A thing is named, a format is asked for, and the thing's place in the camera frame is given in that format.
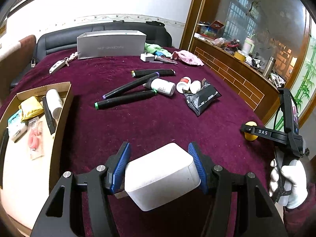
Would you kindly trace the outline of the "right white gloved hand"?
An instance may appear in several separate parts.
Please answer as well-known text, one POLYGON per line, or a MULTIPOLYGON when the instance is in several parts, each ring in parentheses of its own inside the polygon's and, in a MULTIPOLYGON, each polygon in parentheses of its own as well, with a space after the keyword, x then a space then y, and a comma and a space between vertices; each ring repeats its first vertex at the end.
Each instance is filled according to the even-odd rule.
MULTIPOLYGON (((280 178, 279 170, 277 168, 276 159, 271 161, 271 181, 269 183, 269 196, 272 197, 278 188, 278 180, 280 178)), ((281 168, 281 175, 285 177, 286 181, 290 183, 291 193, 288 195, 287 204, 283 204, 288 209, 295 209, 299 207, 307 198, 307 179, 306 172, 301 161, 293 160, 290 165, 284 165, 281 168)))

